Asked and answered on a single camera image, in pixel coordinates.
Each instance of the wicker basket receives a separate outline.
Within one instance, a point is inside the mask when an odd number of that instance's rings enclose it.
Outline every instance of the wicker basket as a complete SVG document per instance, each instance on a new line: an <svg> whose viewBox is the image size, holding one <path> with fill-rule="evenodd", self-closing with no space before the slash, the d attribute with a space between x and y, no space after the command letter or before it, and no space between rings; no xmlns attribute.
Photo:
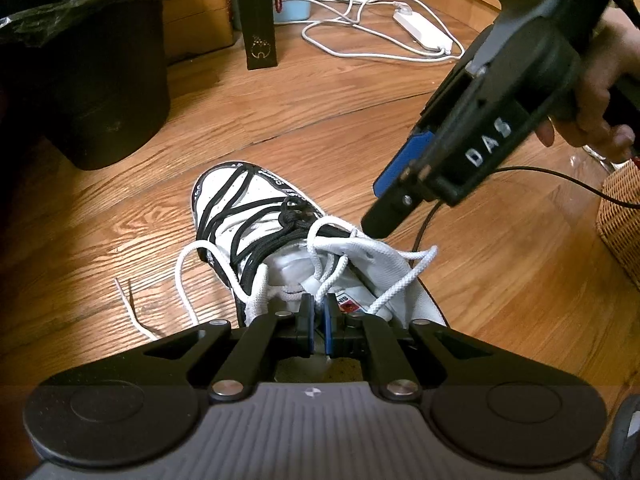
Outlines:
<svg viewBox="0 0 640 480"><path fill-rule="evenodd" d="M604 193L626 202L640 202L640 170L631 162L610 174L602 184ZM600 201L596 218L600 238L640 288L640 210Z"/></svg>

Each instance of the black mount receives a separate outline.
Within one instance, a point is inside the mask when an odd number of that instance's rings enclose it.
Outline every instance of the black mount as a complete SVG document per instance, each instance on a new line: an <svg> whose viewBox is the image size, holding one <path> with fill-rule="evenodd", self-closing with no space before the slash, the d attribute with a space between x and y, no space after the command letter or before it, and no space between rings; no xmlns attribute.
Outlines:
<svg viewBox="0 0 640 480"><path fill-rule="evenodd" d="M344 314L332 294L322 307L315 322L307 295L296 314L233 330L213 320L57 374L26 405L33 445L63 470L131 471L179 450L217 406L252 402L279 360L312 354L315 332L326 355L361 363L383 404L413 406L447 447L484 467L567 466L587 459L604 430L602 399L571 374L428 320L398 330L378 316Z"/></svg>

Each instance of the wooden floor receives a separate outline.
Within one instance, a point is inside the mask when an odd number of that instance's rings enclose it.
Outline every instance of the wooden floor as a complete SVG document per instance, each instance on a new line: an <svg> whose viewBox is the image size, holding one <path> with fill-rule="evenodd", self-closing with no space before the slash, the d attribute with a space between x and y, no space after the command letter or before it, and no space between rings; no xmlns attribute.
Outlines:
<svg viewBox="0 0 640 480"><path fill-rule="evenodd" d="M390 11L373 12L369 24L402 38ZM446 21L472 41L474 31ZM338 49L388 48L341 27L316 35ZM358 222L373 180L452 67L336 59L304 43L296 26L280 28L277 45L275 69L248 72L241 43L172 66L168 123L110 168L76 170L43 139L20 159L1 234L3 479L36 463L20 420L31 388L145 342L115 277L130 283L144 323L165 334L188 325L172 272L194 238L189 200L201 172L221 160L251 161ZM511 162L593 185L605 176L563 142L546 149L529 139ZM454 329L580 375L613 409L639 383L640 293L596 235L597 206L552 176L494 176L433 220L424 245L438 244L440 253L422 278ZM426 211L392 236L395 247L411 247ZM228 293L195 256L185 284L201 319L233 317Z"/></svg>

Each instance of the black cable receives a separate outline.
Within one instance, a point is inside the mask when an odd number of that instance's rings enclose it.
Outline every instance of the black cable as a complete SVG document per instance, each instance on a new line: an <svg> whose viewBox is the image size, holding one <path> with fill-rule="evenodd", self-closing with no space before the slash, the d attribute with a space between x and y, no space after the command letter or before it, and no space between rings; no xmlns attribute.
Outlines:
<svg viewBox="0 0 640 480"><path fill-rule="evenodd" d="M606 193L601 192L599 189L595 189L594 187L591 187L588 184L585 184L584 182L578 180L577 178L574 178L569 175L565 175L564 173L560 173L559 171L548 170L547 168L537 168L535 166L505 166L504 168L498 168L497 170L494 171L494 173L501 173L503 171L514 171L514 170L537 171L538 173L546 173L553 176L559 176L560 178L564 178L569 182L573 182L574 184L577 184L578 186L583 187L587 191L591 191L593 194L596 194L597 196L599 196L600 198L603 198L604 200L607 200L608 202L619 205L621 207L626 207L628 209L640 209L640 204L633 204L631 202L624 202L623 200L618 200L617 198L613 198L612 196L609 196Z"/></svg>
<svg viewBox="0 0 640 480"><path fill-rule="evenodd" d="M438 209L440 209L444 205L444 200L438 200L436 205L431 208L427 218L424 219L422 225L420 226L420 230L418 231L417 236L415 237L414 248L411 249L413 253L417 253L420 248L420 242L422 241L422 236L424 235L424 231L427 229L427 225L431 222L431 219L436 215Z"/></svg>
<svg viewBox="0 0 640 480"><path fill-rule="evenodd" d="M595 189L594 187L589 186L589 184L585 184L584 182L578 180L577 178L574 178L564 173L560 173L559 171L548 170L547 168L538 168L537 166L505 166L504 168L498 168L497 170L494 171L494 173L502 173L504 171L536 171L538 173L546 173L549 175L558 176L559 178L564 178L569 182L573 182L574 184L577 184L578 186L583 187L587 191L590 191L593 194L596 194L600 198L607 200L608 202L611 202L613 204L619 205L620 207L625 207L627 209L640 210L640 203L634 204L631 202L624 202L623 200L618 200L617 198L613 198L612 196L609 196L608 194L601 192L599 189ZM412 249L414 253L417 252L418 249L420 248L422 237L424 236L424 232L426 231L427 226L429 225L429 222L431 222L435 214L438 212L438 209L440 209L440 207L443 204L444 202L442 200L438 200L436 202L436 205L433 206L429 211L427 218L425 218L424 222L422 222L422 225L418 230L418 234L415 237L414 248Z"/></svg>

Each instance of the white sneaker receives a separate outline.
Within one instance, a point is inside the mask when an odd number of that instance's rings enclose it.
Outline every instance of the white sneaker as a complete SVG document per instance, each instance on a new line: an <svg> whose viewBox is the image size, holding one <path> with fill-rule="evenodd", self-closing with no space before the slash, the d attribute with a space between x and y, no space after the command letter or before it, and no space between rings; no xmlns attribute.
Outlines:
<svg viewBox="0 0 640 480"><path fill-rule="evenodd" d="M362 310L404 327L424 318L446 324L417 279L436 254L396 251L344 220L326 216L283 178L247 162L225 162L206 171L191 196L196 241L175 267L180 298L198 318L180 277L186 255L198 250L236 300L238 323L268 310L296 312L302 294L317 304L335 293L344 312ZM412 269L408 260L419 260Z"/></svg>

